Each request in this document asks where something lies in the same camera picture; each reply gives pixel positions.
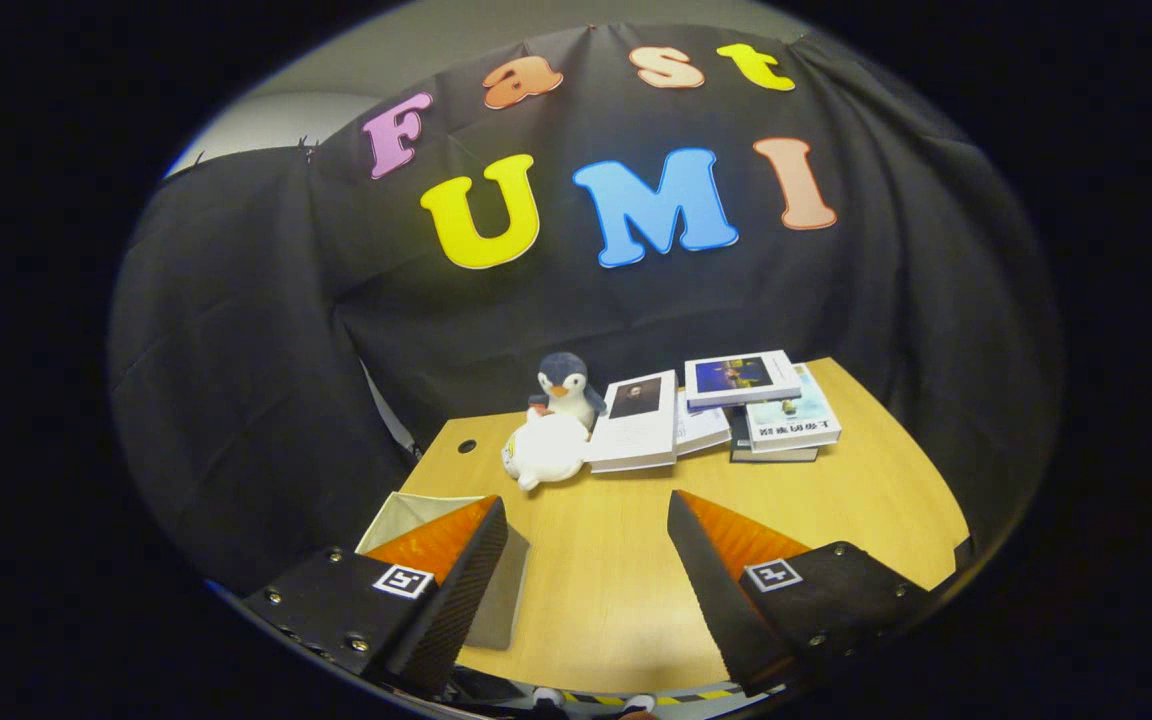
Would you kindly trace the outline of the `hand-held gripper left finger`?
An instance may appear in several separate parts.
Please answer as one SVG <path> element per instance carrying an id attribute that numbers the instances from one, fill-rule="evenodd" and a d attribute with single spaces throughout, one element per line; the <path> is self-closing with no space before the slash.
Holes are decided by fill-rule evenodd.
<path id="1" fill-rule="evenodd" d="M 374 550 L 317 550 L 241 602 L 339 670 L 431 698 L 450 679 L 508 530 L 502 498 L 477 498 Z"/>

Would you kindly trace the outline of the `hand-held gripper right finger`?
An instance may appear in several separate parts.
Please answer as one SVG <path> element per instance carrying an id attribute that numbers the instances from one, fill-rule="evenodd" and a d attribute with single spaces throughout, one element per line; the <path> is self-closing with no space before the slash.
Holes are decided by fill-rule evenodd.
<path id="1" fill-rule="evenodd" d="M 723 669 L 745 694 L 823 685 L 932 600 L 850 541 L 809 547 L 684 488 L 669 497 L 667 530 Z"/>

